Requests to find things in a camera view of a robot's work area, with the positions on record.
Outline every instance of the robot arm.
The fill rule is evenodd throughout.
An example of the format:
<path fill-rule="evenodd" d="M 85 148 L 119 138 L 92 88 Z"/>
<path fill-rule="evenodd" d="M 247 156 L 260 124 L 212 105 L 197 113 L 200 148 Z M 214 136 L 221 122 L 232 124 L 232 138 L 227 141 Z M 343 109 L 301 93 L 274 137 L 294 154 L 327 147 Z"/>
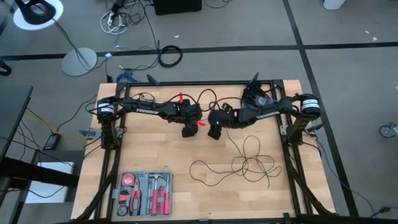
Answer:
<path fill-rule="evenodd" d="M 190 104 L 190 100 L 184 99 L 178 102 L 166 101 L 155 103 L 154 101 L 115 96 L 103 98 L 97 102 L 97 119 L 101 124 L 102 148 L 114 149 L 119 147 L 117 131 L 114 128 L 114 121 L 127 113 L 144 113 L 159 116 L 169 123 L 184 124 L 182 137 L 191 137 L 198 132 L 197 121 L 201 120 L 202 112 L 198 103 Z"/>
<path fill-rule="evenodd" d="M 295 110 L 293 102 L 300 101 L 300 111 Z M 291 143 L 301 141 L 301 132 L 306 125 L 320 116 L 318 99 L 312 94 L 295 95 L 285 97 L 279 101 L 269 100 L 260 108 L 233 109 L 229 104 L 224 103 L 220 110 L 211 110 L 208 116 L 211 124 L 208 135 L 213 139 L 219 139 L 221 128 L 245 128 L 254 124 L 260 119 L 269 118 L 278 114 L 286 114 L 296 117 L 293 125 L 287 127 L 287 136 Z"/>

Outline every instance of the white container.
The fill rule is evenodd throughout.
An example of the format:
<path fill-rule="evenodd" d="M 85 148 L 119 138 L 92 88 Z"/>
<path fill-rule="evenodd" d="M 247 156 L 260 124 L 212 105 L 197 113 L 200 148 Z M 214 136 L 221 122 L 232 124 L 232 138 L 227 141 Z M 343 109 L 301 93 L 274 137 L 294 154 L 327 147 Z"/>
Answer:
<path fill-rule="evenodd" d="M 325 0 L 323 6 L 328 10 L 339 9 L 346 0 Z"/>

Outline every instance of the hammer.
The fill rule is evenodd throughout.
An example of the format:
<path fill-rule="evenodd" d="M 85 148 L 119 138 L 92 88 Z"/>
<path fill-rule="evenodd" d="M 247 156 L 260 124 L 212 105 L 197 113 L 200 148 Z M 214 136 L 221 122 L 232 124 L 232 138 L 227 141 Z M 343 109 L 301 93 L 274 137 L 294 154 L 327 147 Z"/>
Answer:
<path fill-rule="evenodd" d="M 154 193 L 152 194 L 152 215 L 157 215 L 157 179 L 163 177 L 160 174 L 152 174 L 149 177 L 155 179 Z"/>

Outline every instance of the black box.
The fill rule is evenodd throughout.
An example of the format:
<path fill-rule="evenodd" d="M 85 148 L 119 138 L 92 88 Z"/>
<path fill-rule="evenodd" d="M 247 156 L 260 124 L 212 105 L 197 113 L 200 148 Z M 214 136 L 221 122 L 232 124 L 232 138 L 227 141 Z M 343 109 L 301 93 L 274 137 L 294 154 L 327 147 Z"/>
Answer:
<path fill-rule="evenodd" d="M 201 11 L 201 0 L 154 0 L 157 15 Z"/>

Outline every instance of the gray tool case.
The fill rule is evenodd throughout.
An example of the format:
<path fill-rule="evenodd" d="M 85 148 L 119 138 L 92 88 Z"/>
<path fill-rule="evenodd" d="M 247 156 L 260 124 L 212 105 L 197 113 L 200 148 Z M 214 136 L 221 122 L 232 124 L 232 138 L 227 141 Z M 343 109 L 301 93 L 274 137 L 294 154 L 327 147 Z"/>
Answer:
<path fill-rule="evenodd" d="M 157 178 L 157 212 L 152 214 L 152 199 L 155 187 L 154 175 L 159 174 Z M 153 218 L 166 218 L 172 213 L 172 173 L 165 171 L 131 171 L 123 172 L 119 178 L 118 188 L 114 190 L 113 198 L 115 198 L 116 206 L 114 214 L 118 217 L 153 217 Z M 141 204 L 137 210 L 137 197 L 134 197 L 133 202 L 131 198 L 133 195 L 136 179 L 139 182 L 139 190 L 141 191 Z M 169 193 L 169 212 L 164 213 L 165 207 L 165 194 Z"/>

